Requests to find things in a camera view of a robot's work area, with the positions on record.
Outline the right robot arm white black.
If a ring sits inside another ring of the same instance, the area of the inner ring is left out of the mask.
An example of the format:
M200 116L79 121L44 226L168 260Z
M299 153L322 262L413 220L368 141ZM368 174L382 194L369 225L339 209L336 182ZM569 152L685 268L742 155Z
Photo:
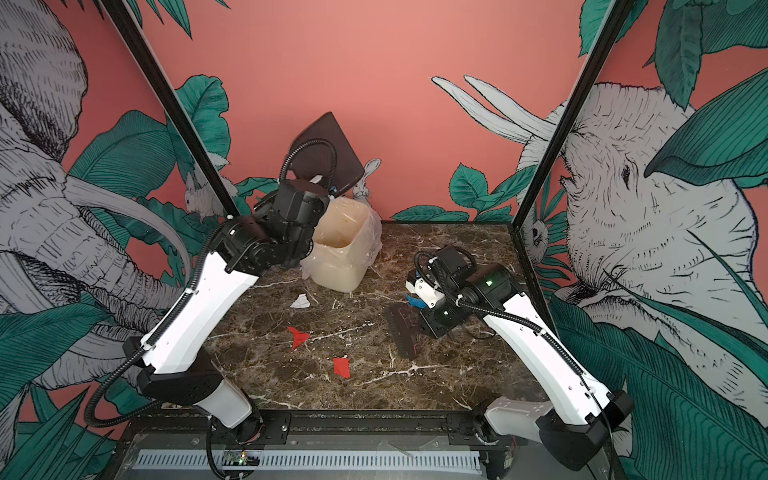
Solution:
M612 444L634 410L632 398L607 387L574 357L507 267L480 266L458 246L420 250L413 264L406 289L420 320L391 324L402 353L414 353L416 332L439 339L475 316L512 348L547 395L541 403L498 397L474 408L472 438L485 445L531 440L572 471Z

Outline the dark brown dustpan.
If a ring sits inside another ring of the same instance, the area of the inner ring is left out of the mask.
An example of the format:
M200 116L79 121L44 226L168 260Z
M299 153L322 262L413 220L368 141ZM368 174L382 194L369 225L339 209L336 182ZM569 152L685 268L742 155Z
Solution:
M319 183L335 197L346 194L362 178L364 167L346 138L336 117L326 112L302 131L291 144L294 151L288 172Z

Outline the dark brown hand brush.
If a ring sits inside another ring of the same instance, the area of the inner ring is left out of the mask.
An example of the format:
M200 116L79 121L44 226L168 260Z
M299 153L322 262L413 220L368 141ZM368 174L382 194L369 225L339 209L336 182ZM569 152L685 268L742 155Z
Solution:
M421 345L421 318L417 309L410 304L396 303L388 309L388 328L399 355L408 360L415 360Z

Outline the red paper scrap front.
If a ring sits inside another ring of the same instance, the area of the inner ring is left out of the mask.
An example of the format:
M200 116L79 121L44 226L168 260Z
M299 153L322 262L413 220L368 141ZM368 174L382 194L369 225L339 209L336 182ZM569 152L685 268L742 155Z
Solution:
M333 359L334 373L344 379L351 378L350 363L348 358Z

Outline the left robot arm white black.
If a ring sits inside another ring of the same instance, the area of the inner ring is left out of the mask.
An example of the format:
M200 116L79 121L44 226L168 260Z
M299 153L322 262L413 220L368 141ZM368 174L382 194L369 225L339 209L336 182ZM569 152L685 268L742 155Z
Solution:
M90 427L109 427L132 417L96 414L100 400L130 367L143 369L140 391L153 406L169 402L195 406L211 422L231 431L237 442L257 439L262 416L252 400L224 377L202 347L234 302L270 268L291 269L313 248L313 234L326 212L337 170L337 150L312 138L286 157L278 188L254 214L220 224L206 239L192 277L180 298L144 337L124 345L126 361L91 396L84 410Z

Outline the blue paper scrap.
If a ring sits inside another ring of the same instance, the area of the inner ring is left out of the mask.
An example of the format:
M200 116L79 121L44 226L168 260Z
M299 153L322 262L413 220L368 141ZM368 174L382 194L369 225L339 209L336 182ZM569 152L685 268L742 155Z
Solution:
M428 307L428 305L420 298L407 295L407 300L408 300L408 303L414 306L415 308L424 309Z

